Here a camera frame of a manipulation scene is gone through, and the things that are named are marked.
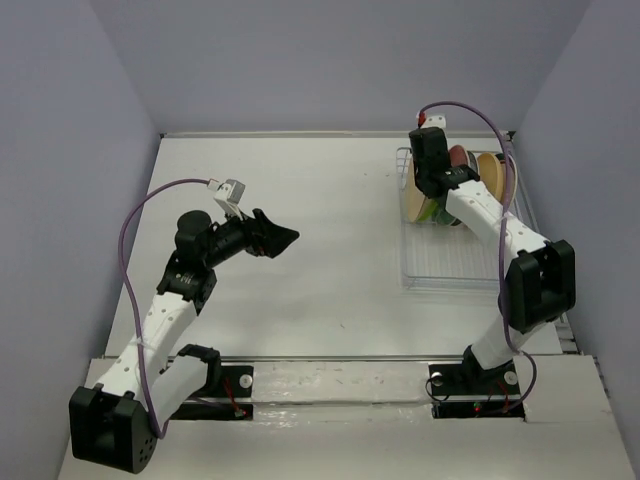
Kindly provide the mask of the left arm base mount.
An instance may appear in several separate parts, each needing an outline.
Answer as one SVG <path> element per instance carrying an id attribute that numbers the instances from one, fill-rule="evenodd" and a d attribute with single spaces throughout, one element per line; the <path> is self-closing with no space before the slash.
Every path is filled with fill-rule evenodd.
<path id="1" fill-rule="evenodd" d="M 251 421 L 254 366 L 246 363 L 225 364 L 216 385 L 207 384 L 192 394 L 171 420 Z"/>

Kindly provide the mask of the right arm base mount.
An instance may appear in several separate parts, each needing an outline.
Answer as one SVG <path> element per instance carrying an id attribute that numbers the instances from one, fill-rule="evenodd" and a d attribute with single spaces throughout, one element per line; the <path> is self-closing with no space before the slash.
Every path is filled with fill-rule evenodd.
<path id="1" fill-rule="evenodd" d="M 462 377 L 460 364 L 431 364 L 425 391 L 432 401 L 432 414 L 436 420 L 525 418 L 524 407 L 519 403 L 519 380 L 512 362 L 473 380 Z"/>

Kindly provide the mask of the red plate with teal flower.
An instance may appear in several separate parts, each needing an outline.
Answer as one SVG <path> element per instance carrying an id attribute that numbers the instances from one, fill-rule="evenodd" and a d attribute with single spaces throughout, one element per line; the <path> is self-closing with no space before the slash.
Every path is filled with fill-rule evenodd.
<path id="1" fill-rule="evenodd" d="M 449 148 L 449 159 L 453 168 L 466 166 L 469 167 L 469 155 L 462 145 L 454 145 Z"/>

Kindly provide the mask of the plain beige plate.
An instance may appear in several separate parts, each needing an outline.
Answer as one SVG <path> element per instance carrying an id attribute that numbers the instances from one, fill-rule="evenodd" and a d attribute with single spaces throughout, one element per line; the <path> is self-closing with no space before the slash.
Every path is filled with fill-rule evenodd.
<path id="1" fill-rule="evenodd" d="M 478 175 L 491 195 L 499 202 L 505 193 L 505 169 L 498 157 L 493 153 L 481 153 L 476 158 Z"/>

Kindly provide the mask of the beige bird pattern plate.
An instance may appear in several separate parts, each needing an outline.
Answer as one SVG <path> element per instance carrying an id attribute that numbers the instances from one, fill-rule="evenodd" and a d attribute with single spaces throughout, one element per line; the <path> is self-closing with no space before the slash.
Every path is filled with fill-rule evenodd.
<path id="1" fill-rule="evenodd" d="M 415 183 L 414 159 L 410 158 L 407 165 L 407 175 L 404 188 L 404 200 L 407 212 L 407 219 L 415 223 L 421 216 L 425 206 L 426 197 L 419 190 Z"/>

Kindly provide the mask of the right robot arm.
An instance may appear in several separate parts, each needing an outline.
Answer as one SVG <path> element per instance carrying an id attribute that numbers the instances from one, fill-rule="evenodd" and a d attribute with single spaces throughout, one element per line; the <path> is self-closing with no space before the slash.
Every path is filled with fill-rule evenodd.
<path id="1" fill-rule="evenodd" d="M 539 327 L 575 306 L 575 251 L 565 240 L 552 242 L 526 227 L 472 168 L 454 167 L 442 129 L 418 128 L 408 137 L 415 187 L 461 220 L 483 245 L 497 249 L 499 316 L 466 348 L 455 373 L 468 390 L 482 392 Z"/>

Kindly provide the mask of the green red rimmed white plate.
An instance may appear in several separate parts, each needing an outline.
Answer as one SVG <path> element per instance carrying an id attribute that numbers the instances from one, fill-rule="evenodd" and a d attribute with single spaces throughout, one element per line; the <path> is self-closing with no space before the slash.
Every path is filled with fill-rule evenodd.
<path id="1" fill-rule="evenodd" d="M 517 162 L 512 154 L 505 157 L 502 153 L 497 154 L 497 159 L 503 170 L 503 193 L 501 200 L 508 204 L 509 208 L 512 208 L 514 200 L 516 198 L 518 184 L 519 184 L 519 172 Z"/>

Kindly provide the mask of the lime green plate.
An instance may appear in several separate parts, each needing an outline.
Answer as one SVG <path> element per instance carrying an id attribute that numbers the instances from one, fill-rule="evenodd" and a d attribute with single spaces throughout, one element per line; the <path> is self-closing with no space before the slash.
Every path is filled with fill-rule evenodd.
<path id="1" fill-rule="evenodd" d="M 426 198 L 422 206 L 419 209 L 418 216 L 415 220 L 416 223 L 424 223 L 430 220 L 434 215 L 439 205 L 436 200 Z"/>

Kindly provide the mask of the teal rimmed Hao Wei plate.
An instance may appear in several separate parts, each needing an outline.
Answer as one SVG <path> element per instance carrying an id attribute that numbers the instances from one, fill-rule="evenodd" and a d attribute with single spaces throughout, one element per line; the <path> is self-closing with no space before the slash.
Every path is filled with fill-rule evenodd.
<path id="1" fill-rule="evenodd" d="M 436 206 L 436 209 L 432 214 L 432 220 L 436 225 L 446 227 L 458 226 L 461 224 L 461 221 L 458 218 L 448 213 L 440 205 Z"/>

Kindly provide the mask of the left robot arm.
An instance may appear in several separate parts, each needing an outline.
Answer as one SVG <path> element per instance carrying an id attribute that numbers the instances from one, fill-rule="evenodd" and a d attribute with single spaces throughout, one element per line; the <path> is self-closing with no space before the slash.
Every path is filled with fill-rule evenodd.
<path id="1" fill-rule="evenodd" d="M 229 215 L 222 224 L 204 211 L 183 214 L 150 308 L 145 316 L 134 316 L 132 339 L 93 386 L 79 387 L 71 396 L 73 456 L 133 474 L 144 470 L 183 402 L 220 386 L 217 350 L 188 344 L 175 360 L 169 358 L 209 300 L 216 267 L 241 252 L 275 258 L 299 236 L 260 209 Z"/>

